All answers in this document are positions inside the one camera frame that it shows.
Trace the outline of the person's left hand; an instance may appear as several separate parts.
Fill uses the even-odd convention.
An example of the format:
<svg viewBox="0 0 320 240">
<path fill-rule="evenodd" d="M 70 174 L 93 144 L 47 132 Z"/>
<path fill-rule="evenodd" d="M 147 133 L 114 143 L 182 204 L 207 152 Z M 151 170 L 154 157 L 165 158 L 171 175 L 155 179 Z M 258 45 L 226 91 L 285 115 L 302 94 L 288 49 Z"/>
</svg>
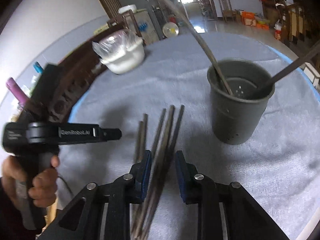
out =
<svg viewBox="0 0 320 240">
<path fill-rule="evenodd" d="M 58 173 L 56 168 L 60 165 L 58 156 L 51 158 L 51 168 L 39 173 L 32 182 L 32 187 L 28 194 L 33 200 L 36 207 L 49 207 L 56 200 Z M 26 181 L 27 174 L 21 167 L 16 157 L 8 156 L 2 164 L 1 184 L 5 194 L 9 197 L 13 205 L 20 209 L 19 201 L 16 194 L 16 180 Z"/>
</svg>

